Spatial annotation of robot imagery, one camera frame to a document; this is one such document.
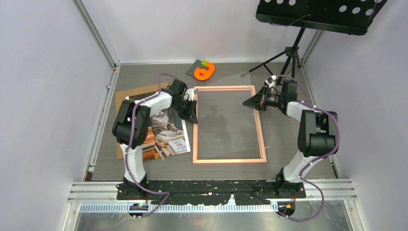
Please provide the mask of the pink wooden picture frame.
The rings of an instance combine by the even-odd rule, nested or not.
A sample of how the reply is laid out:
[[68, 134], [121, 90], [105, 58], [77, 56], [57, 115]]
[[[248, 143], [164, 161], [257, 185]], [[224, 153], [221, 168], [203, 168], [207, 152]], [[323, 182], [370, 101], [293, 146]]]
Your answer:
[[[235, 86], [197, 86], [196, 89], [203, 91], [210, 90], [250, 90], [252, 96], [256, 94], [255, 87], [253, 85], [235, 85]], [[215, 155], [210, 155], [209, 158], [205, 158], [203, 154], [198, 151], [198, 124], [193, 125], [193, 138], [192, 138], [192, 161], [195, 164], [226, 164], [226, 163], [263, 163], [266, 162], [266, 150], [264, 145], [263, 133], [261, 128], [261, 121], [259, 111], [254, 110], [256, 130], [258, 137], [258, 152], [256, 156], [250, 156], [249, 158], [241, 158], [239, 154], [229, 154], [227, 158], [216, 158]]]

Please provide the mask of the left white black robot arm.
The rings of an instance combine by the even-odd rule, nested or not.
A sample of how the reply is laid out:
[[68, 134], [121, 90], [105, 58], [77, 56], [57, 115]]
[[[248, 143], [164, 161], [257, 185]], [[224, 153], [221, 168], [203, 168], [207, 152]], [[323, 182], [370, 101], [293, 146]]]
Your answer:
[[152, 192], [147, 189], [142, 158], [142, 145], [148, 135], [151, 116], [173, 108], [182, 120], [197, 124], [197, 101], [194, 98], [197, 92], [197, 89], [188, 88], [184, 82], [175, 79], [169, 87], [161, 88], [149, 97], [122, 101], [112, 134], [120, 144], [124, 156], [123, 185], [129, 188], [129, 193], [134, 198], [142, 199]]

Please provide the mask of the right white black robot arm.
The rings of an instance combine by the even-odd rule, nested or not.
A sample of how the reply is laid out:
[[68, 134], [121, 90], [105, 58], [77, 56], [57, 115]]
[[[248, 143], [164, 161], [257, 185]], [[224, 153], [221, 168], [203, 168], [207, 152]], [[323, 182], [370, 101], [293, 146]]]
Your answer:
[[295, 80], [285, 80], [280, 92], [274, 93], [275, 80], [269, 77], [261, 90], [243, 101], [243, 106], [266, 111], [278, 108], [284, 115], [299, 121], [298, 151], [291, 162], [275, 177], [274, 193], [288, 197], [302, 190], [305, 176], [322, 159], [339, 148], [340, 132], [336, 112], [328, 112], [298, 100]]

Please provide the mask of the cat and books photo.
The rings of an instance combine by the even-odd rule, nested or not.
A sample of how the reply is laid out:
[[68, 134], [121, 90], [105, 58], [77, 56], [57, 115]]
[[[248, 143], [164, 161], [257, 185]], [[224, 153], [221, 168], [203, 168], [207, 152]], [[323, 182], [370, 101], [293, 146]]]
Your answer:
[[187, 132], [185, 131], [185, 120], [180, 119], [177, 112], [170, 107], [171, 99], [172, 97], [168, 93], [156, 92], [144, 99], [132, 101], [131, 106], [138, 104], [138, 107], [135, 116], [132, 116], [133, 110], [130, 109], [127, 121], [134, 122], [135, 134], [132, 146], [141, 147], [141, 156], [142, 145], [146, 140], [150, 123], [155, 134], [158, 148], [156, 152], [160, 155], [159, 158], [190, 151]]

